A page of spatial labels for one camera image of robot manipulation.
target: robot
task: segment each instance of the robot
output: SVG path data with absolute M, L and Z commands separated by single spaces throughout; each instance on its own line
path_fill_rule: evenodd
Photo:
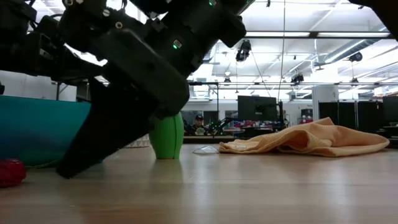
M 153 120 L 177 114 L 189 99 L 189 74 L 218 40 L 232 47 L 246 35 L 239 15 L 254 2 L 130 0 L 150 18 L 143 24 L 106 0 L 59 0 L 62 15 L 35 23 L 34 1 L 0 0 L 0 70 L 90 85 L 89 115 L 57 167 L 68 179 L 147 134 Z M 29 24 L 34 30 L 28 33 Z M 88 63 L 65 44 L 108 62 Z M 108 86 L 95 79 L 99 75 Z

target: person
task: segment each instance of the person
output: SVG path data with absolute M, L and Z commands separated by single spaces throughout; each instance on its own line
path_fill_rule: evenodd
M 203 116 L 197 115 L 195 117 L 195 124 L 192 125 L 196 135 L 207 135 L 207 130 L 203 126 Z

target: red object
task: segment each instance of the red object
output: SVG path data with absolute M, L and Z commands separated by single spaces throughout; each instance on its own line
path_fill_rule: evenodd
M 0 160 L 0 187 L 12 187 L 21 184 L 26 178 L 24 164 L 17 159 Z

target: cloth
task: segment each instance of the cloth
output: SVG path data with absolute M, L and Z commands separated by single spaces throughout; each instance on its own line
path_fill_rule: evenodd
M 327 157 L 342 157 L 380 151 L 389 140 L 333 124 L 330 118 L 286 128 L 250 140 L 220 143 L 219 151 L 235 154 L 260 154 L 279 151 Z
M 26 171 L 21 161 L 16 159 L 0 160 L 0 188 L 17 186 L 25 178 Z

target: wooden table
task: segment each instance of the wooden table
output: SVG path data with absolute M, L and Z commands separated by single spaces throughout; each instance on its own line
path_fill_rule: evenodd
M 397 223 L 398 151 L 330 159 L 123 149 L 72 180 L 0 189 L 0 223 Z

